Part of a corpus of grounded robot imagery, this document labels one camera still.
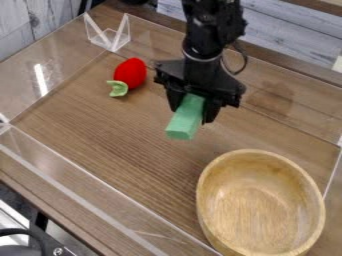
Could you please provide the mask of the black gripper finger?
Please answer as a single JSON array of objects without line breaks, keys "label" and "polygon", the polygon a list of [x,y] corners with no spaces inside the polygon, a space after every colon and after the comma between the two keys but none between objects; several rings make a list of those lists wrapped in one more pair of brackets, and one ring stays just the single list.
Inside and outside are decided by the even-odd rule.
[{"label": "black gripper finger", "polygon": [[202,124],[212,123],[222,107],[222,100],[218,98],[207,99],[204,102]]},{"label": "black gripper finger", "polygon": [[180,106],[184,95],[186,92],[182,88],[174,86],[170,86],[167,88],[167,99],[172,112],[175,112],[178,107]]}]

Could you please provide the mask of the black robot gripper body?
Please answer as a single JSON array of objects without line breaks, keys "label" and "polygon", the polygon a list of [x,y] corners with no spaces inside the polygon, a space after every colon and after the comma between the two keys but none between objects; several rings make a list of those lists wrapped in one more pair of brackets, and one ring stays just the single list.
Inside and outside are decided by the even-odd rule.
[{"label": "black robot gripper body", "polygon": [[155,82],[164,86],[166,93],[174,86],[186,94],[220,99],[222,107],[239,106],[246,86],[223,67],[223,52],[195,56],[183,51],[183,58],[156,61],[155,71]]}]

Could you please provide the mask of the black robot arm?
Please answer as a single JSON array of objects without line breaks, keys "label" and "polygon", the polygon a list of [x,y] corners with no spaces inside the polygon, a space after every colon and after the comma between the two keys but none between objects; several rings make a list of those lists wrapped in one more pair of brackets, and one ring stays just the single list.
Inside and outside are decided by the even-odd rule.
[{"label": "black robot arm", "polygon": [[[166,89],[170,108],[176,111],[187,94],[204,98],[200,121],[212,123],[223,107],[238,108],[246,86],[235,78],[248,57],[238,47],[247,21],[240,0],[180,0],[186,17],[183,57],[155,63],[155,82]],[[232,71],[224,63],[224,49],[232,46],[243,66]]]}]

